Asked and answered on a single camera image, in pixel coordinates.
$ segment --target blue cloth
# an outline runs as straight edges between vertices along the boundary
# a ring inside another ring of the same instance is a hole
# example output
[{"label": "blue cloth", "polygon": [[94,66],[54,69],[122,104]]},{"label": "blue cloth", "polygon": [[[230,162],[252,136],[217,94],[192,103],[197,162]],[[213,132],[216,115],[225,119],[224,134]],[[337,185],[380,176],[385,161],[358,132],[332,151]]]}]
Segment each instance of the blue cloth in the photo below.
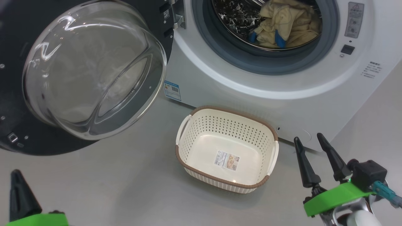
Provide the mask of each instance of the blue cloth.
[{"label": "blue cloth", "polygon": [[257,34],[256,34],[255,32],[252,32],[252,33],[248,36],[248,40],[249,40],[251,43],[254,43],[256,38],[257,38]]},{"label": "blue cloth", "polygon": [[279,35],[278,30],[275,30],[275,42],[280,48],[286,46],[286,41]]}]

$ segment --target basket handle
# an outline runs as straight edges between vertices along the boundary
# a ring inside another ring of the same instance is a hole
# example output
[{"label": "basket handle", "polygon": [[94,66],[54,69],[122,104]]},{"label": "basket handle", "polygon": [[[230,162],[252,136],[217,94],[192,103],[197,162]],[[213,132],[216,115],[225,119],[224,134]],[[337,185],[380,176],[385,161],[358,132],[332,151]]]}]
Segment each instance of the basket handle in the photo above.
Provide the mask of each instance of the basket handle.
[{"label": "basket handle", "polygon": [[275,147],[273,147],[271,162],[269,163],[269,168],[267,171],[268,176],[271,175],[271,173],[275,167],[276,161],[278,159],[278,154],[279,154],[279,143],[278,143],[278,141],[275,141]]},{"label": "basket handle", "polygon": [[187,117],[184,118],[184,120],[181,122],[180,127],[178,128],[178,132],[176,135],[176,145],[178,145],[181,135],[184,134],[184,130],[187,129],[187,127],[189,126],[189,124],[187,123],[190,118],[192,117],[192,115],[188,115]]}]

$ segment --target barcode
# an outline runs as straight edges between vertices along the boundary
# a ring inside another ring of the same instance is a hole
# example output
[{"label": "barcode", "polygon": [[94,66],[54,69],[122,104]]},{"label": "barcode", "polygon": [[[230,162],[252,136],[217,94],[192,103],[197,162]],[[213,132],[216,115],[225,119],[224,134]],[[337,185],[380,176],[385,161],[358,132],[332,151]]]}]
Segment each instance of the barcode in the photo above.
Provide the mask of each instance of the barcode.
[{"label": "barcode", "polygon": [[220,158],[220,157],[221,157],[220,154],[216,156],[216,158],[215,158],[215,165],[218,165],[218,161],[219,161],[219,158]]}]

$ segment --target warning label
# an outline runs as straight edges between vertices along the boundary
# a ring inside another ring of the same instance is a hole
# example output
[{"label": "warning label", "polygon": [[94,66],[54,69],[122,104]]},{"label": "warning label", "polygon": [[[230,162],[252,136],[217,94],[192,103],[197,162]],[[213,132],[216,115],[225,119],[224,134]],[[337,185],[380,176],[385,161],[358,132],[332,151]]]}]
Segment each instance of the warning label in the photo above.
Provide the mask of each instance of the warning label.
[{"label": "warning label", "polygon": [[361,75],[367,78],[375,78],[380,71],[382,70],[382,67],[379,63],[370,61],[366,68],[362,71]]},{"label": "warning label", "polygon": [[345,31],[346,37],[356,39],[359,36],[363,13],[364,4],[349,2],[348,23]]},{"label": "warning label", "polygon": [[163,19],[166,20],[167,18],[169,18],[169,10],[163,12]]}]

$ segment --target stainless steel drum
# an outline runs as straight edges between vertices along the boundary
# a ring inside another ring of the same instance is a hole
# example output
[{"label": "stainless steel drum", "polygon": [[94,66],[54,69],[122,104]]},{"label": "stainless steel drum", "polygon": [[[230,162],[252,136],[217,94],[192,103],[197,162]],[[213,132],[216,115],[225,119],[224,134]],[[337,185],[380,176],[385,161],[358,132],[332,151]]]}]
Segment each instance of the stainless steel drum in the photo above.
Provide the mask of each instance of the stainless steel drum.
[{"label": "stainless steel drum", "polygon": [[[321,34],[312,39],[311,41],[291,47],[291,48],[269,48],[258,45],[257,43],[251,43],[248,40],[248,36],[252,30],[257,28],[261,21],[264,20],[259,14],[261,5],[267,0],[211,0],[214,7],[214,11],[220,21],[225,25],[228,32],[237,37],[241,41],[258,49],[266,51],[287,51],[290,49],[299,48],[307,45],[316,40]],[[321,18],[320,9],[315,0],[299,0],[311,6],[317,15]]]}]

